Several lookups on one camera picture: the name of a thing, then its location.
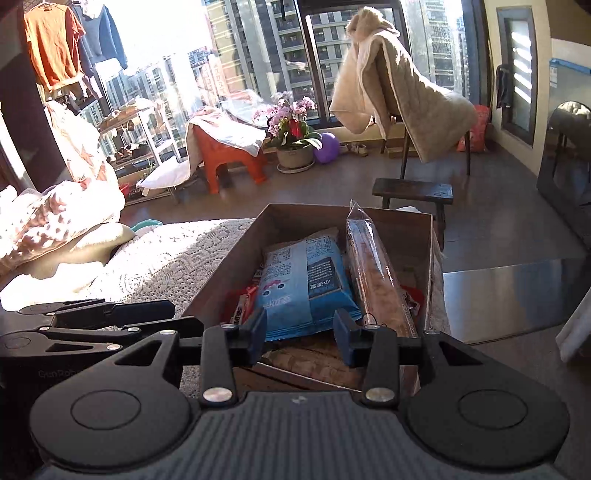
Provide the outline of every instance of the hanging clothes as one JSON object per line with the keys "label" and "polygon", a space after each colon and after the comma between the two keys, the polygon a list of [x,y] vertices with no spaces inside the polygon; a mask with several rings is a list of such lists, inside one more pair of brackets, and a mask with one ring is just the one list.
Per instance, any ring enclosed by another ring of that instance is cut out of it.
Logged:
{"label": "hanging clothes", "polygon": [[121,38],[117,26],[105,6],[100,10],[96,18],[88,17],[82,11],[80,5],[72,4],[74,13],[86,31],[86,35],[80,41],[80,48],[88,62],[84,62],[82,69],[89,77],[94,76],[94,65],[99,62],[117,59],[121,68],[127,68],[127,56],[121,44]]}
{"label": "hanging clothes", "polygon": [[39,84],[51,92],[82,79],[79,41],[85,30],[69,7],[33,8],[25,14],[25,33]]}
{"label": "hanging clothes", "polygon": [[99,18],[105,4],[101,0],[79,0],[79,2],[82,13],[90,18]]}

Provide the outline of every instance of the flower pot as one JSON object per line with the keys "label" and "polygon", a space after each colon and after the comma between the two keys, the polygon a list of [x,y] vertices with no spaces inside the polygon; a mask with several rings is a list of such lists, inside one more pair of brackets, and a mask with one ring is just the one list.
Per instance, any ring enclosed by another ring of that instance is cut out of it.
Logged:
{"label": "flower pot", "polygon": [[302,168],[314,161],[314,148],[306,145],[296,150],[277,149],[277,160],[285,168]]}

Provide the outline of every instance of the sunlight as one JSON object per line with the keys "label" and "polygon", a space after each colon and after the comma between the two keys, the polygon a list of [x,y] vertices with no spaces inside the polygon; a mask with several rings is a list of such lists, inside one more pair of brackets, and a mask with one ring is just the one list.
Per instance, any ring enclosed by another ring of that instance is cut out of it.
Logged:
{"label": "sunlight", "polygon": [[531,53],[523,48],[514,48],[514,53],[517,53],[522,59],[526,59],[527,61],[531,61]]}
{"label": "sunlight", "polygon": [[531,97],[525,93],[523,90],[521,90],[519,87],[515,87],[513,89],[515,91],[515,93],[517,95],[519,95],[521,98],[523,98],[523,100],[525,100],[527,103],[531,103]]}
{"label": "sunlight", "polygon": [[521,60],[513,60],[513,65],[515,65],[515,67],[517,67],[522,72],[531,74],[531,68],[529,68]]}
{"label": "sunlight", "polygon": [[525,77],[519,75],[519,73],[514,73],[513,78],[517,80],[520,84],[526,87],[528,90],[531,90],[531,82],[525,79]]}
{"label": "sunlight", "polygon": [[531,47],[531,40],[521,33],[511,32],[511,38],[519,45],[523,45],[527,48]]}

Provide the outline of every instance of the navy sweater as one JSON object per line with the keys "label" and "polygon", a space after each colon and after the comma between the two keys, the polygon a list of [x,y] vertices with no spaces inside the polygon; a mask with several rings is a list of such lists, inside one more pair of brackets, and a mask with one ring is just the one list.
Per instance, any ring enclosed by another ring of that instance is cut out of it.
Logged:
{"label": "navy sweater", "polygon": [[72,10],[86,30],[78,42],[82,71],[89,77],[95,74],[95,65],[99,62],[117,59],[121,68],[127,68],[127,56],[121,44],[117,26],[107,7],[103,7],[97,18],[85,16],[80,5],[72,5]]}

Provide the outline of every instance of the sky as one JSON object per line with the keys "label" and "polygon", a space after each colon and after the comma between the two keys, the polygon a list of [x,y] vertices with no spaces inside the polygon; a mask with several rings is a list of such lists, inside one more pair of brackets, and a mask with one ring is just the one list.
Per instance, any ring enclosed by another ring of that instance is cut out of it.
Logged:
{"label": "sky", "polygon": [[[199,0],[106,0],[128,59],[127,73],[173,53],[211,48],[206,10]],[[117,60],[100,64],[104,79],[117,75]]]}

